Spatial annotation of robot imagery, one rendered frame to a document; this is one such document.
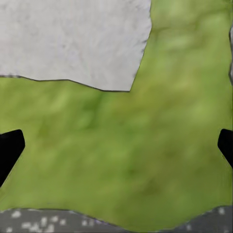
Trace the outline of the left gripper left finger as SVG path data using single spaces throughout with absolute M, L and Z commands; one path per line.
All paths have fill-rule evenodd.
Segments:
M 0 134 L 0 187 L 25 149 L 21 129 Z

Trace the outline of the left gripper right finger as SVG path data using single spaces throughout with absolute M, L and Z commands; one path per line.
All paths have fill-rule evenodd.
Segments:
M 217 145 L 233 168 L 233 131 L 222 129 Z

